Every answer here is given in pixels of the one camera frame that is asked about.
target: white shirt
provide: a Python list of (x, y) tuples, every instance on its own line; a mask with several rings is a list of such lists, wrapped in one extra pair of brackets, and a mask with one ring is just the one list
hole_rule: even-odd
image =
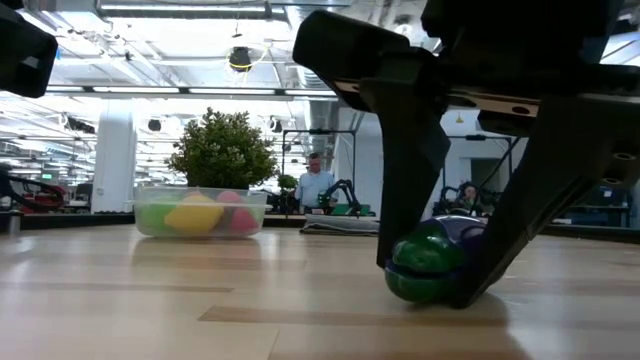
[[(326, 171), (320, 171), (317, 174), (311, 172), (302, 174), (298, 181), (295, 197), (300, 200), (300, 205), (317, 208), (320, 206), (320, 204), (318, 204), (318, 195), (329, 190), (333, 184), (335, 184), (333, 175)], [(337, 195), (338, 194), (334, 194), (331, 197), (337, 200)]]

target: yellow ball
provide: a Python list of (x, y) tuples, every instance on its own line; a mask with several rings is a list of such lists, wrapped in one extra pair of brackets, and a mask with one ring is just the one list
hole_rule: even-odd
[(165, 216), (164, 223), (184, 234), (205, 235), (224, 214), (223, 206), (214, 206), (214, 200), (201, 194), (189, 195), (182, 202)]

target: green leafy plant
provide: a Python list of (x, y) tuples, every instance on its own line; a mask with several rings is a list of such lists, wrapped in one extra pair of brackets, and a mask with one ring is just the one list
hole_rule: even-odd
[(281, 190), (291, 191), (298, 186), (298, 180), (291, 175), (278, 176), (278, 186)]
[(248, 120), (248, 112), (226, 114), (208, 108), (202, 121), (185, 126), (169, 169), (185, 173), (189, 186), (210, 188), (246, 189), (273, 177), (273, 143)]

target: clear plastic bin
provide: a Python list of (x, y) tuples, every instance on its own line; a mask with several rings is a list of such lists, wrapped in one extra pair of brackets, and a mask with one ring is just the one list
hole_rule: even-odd
[(262, 229), (267, 194), (246, 190), (140, 187), (138, 231), (157, 237), (244, 237)]

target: wooden surface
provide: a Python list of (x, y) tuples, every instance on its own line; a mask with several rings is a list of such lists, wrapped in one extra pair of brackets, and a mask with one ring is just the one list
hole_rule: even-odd
[(640, 359), (640, 248), (538, 237), (473, 307), (415, 307), (375, 239), (113, 226), (0, 240), (7, 360)]

